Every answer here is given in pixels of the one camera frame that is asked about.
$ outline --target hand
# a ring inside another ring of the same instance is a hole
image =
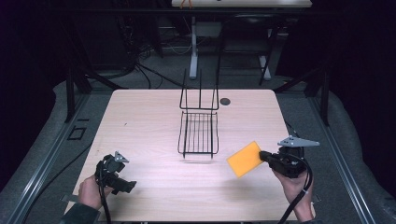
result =
[[[303,172],[297,178],[288,178],[278,173],[277,171],[273,170],[273,172],[282,184],[286,199],[289,203],[291,203],[304,188],[306,172]],[[313,186],[314,182],[312,182],[311,186],[309,187],[308,193],[305,194],[305,196],[294,207],[294,213],[300,222],[314,219],[314,215],[312,214],[311,210]]]
[[[106,197],[112,190],[113,188],[105,187]],[[79,184],[78,201],[94,209],[102,207],[99,185],[96,184],[94,175],[86,178],[81,184]]]

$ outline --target black wire rack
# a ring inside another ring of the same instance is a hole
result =
[[[183,158],[186,154],[209,154],[213,159],[213,155],[219,152],[218,113],[215,112],[219,109],[218,85],[214,86],[211,99],[203,99],[201,72],[198,95],[194,95],[198,99],[191,103],[185,82],[186,71],[180,96],[179,106],[183,111],[177,151],[183,154]],[[203,100],[209,100],[209,104],[204,105]]]

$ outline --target wooden table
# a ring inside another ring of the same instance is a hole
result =
[[[219,90],[219,153],[177,152],[181,90],[114,91],[95,136],[78,185],[105,155],[117,150],[130,163],[120,178],[137,181],[131,193],[110,194],[114,221],[279,220],[289,205],[283,189],[263,163],[236,178],[226,159],[252,141],[277,152],[288,136],[276,96],[268,90]],[[212,91],[203,91],[209,99]],[[196,97],[189,91],[189,99]],[[102,211],[100,220],[106,217]]]

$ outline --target wrist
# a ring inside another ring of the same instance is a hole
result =
[[[311,210],[311,203],[297,203],[293,211],[300,222],[306,222],[314,219],[314,215]]]

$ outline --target yellow card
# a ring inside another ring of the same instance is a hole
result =
[[[228,164],[238,178],[262,164],[259,155],[260,151],[259,145],[256,142],[252,142],[227,159]]]

